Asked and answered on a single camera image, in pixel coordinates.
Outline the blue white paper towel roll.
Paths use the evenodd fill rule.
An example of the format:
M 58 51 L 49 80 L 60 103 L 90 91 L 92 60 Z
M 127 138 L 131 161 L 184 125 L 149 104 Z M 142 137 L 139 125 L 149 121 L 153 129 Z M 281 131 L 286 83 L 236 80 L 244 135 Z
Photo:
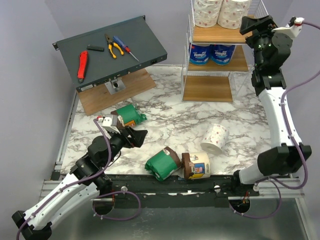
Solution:
M 235 49 L 235 45 L 212 44 L 210 47 L 210 60 L 220 66 L 228 65 Z

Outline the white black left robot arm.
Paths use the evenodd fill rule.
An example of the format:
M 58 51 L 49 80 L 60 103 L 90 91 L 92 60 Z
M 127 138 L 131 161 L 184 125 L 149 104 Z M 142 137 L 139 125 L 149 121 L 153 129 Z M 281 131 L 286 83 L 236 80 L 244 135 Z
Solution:
M 103 133 L 93 139 L 87 153 L 78 159 L 60 184 L 32 208 L 12 215 L 18 231 L 16 238 L 47 240 L 52 227 L 71 210 L 94 198 L 113 197 L 112 180 L 105 170 L 122 148 L 140 148 L 147 130 L 124 127 L 118 133 Z

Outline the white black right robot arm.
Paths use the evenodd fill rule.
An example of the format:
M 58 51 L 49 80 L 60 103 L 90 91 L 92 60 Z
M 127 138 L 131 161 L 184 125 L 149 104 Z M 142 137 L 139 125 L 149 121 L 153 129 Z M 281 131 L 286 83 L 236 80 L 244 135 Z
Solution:
M 287 102 L 289 88 L 281 70 L 304 22 L 302 17 L 292 17 L 285 27 L 278 27 L 270 15 L 241 19 L 240 34 L 252 33 L 245 39 L 254 55 L 251 83 L 267 117 L 271 148 L 260 153 L 251 166 L 233 173 L 230 191 L 236 196 L 263 180 L 305 168 L 312 154 L 311 147 L 303 144 L 295 129 Z

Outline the green wrapped roll near left arm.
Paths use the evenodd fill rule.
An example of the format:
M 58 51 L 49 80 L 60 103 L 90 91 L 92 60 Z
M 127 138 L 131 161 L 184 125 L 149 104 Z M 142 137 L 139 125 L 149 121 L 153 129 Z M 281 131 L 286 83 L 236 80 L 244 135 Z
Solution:
M 110 112 L 111 115 L 121 116 L 124 126 L 135 127 L 147 120 L 147 116 L 140 113 L 134 105 L 128 104 Z

